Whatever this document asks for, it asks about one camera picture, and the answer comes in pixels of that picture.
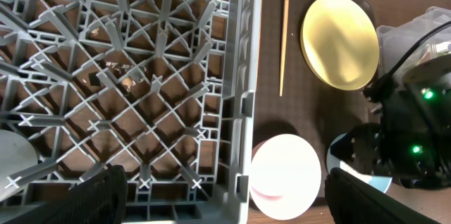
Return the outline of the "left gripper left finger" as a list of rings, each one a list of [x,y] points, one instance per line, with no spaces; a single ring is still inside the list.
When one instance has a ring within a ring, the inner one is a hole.
[[[125,216],[127,189],[124,168],[112,166],[72,188],[64,198],[41,205],[6,224],[119,224]]]

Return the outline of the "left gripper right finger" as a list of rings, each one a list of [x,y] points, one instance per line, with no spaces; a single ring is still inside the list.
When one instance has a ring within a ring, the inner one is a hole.
[[[438,224],[340,168],[329,172],[325,198],[340,224]]]

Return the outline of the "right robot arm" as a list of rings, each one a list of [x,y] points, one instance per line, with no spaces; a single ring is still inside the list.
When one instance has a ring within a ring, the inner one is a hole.
[[[412,68],[381,99],[381,120],[350,130],[332,156],[407,188],[450,186],[450,56]]]

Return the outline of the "wooden chopstick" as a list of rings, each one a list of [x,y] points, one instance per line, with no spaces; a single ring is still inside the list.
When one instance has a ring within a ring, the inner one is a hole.
[[[281,49],[280,49],[280,81],[279,81],[279,96],[283,95],[284,77],[285,77],[285,60],[288,38],[288,20],[289,20],[290,0],[284,0],[283,3],[283,24],[281,34]]]

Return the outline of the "pink bowl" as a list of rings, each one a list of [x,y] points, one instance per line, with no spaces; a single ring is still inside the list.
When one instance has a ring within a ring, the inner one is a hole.
[[[250,196],[272,219],[302,215],[317,198],[321,181],[318,155],[297,135],[276,135],[252,151]]]

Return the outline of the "white paper cup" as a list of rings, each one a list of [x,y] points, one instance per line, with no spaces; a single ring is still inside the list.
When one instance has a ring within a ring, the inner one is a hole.
[[[19,188],[8,186],[9,175],[37,165],[35,148],[27,139],[8,130],[1,130],[1,201],[14,195]]]

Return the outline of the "light blue bowl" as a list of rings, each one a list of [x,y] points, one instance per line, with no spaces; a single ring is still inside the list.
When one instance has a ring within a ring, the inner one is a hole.
[[[330,144],[327,154],[326,154],[326,168],[328,173],[331,172],[333,168],[341,168],[342,170],[350,173],[351,175],[355,176],[356,178],[360,179],[361,181],[365,182],[368,185],[371,185],[375,189],[381,191],[382,193],[386,193],[392,183],[391,177],[384,177],[384,176],[375,176],[375,175],[366,175],[357,172],[355,169],[353,169],[351,166],[346,164],[344,161],[340,160],[336,156],[332,155],[330,152],[331,147],[336,142],[339,142],[346,134],[341,134],[337,136]]]

